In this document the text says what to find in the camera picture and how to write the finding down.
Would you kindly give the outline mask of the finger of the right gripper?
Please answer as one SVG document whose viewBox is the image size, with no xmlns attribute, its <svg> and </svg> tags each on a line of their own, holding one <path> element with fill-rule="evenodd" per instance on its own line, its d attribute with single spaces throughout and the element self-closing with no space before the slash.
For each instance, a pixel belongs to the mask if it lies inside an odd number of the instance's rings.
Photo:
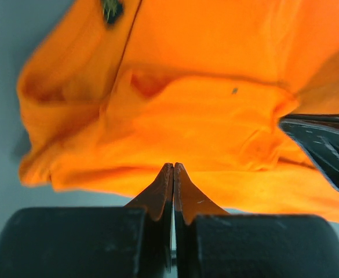
<svg viewBox="0 0 339 278">
<path fill-rule="evenodd" d="M 279 127 L 339 191 L 339 114 L 290 114 L 280 119 Z"/>
</svg>

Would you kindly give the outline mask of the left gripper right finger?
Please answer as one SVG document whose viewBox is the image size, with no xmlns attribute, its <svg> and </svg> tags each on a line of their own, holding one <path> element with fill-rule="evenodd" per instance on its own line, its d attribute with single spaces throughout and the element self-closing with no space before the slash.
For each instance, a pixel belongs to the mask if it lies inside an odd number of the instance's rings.
<svg viewBox="0 0 339 278">
<path fill-rule="evenodd" d="M 175 163 L 173 172 L 173 207 L 176 229 L 178 277 L 201 277 L 198 258 L 198 215 L 229 215 L 209 199 L 190 179 L 184 165 Z"/>
</svg>

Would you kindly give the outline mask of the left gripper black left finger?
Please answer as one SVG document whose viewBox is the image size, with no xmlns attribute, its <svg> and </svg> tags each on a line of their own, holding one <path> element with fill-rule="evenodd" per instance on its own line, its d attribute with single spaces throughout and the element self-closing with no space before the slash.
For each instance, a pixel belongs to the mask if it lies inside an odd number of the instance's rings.
<svg viewBox="0 0 339 278">
<path fill-rule="evenodd" d="M 154 181 L 126 205 L 145 212 L 139 272 L 171 271 L 173 175 L 173 164 L 164 164 Z"/>
</svg>

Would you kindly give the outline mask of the orange t shirt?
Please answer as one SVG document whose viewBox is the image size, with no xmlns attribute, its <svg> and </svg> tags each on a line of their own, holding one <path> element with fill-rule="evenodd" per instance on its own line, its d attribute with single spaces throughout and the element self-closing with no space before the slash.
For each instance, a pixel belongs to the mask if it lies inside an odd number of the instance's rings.
<svg viewBox="0 0 339 278">
<path fill-rule="evenodd" d="M 339 223 L 278 128 L 339 114 L 339 1 L 76 1 L 17 83 L 26 186 L 134 196 L 185 164 L 219 206 Z"/>
</svg>

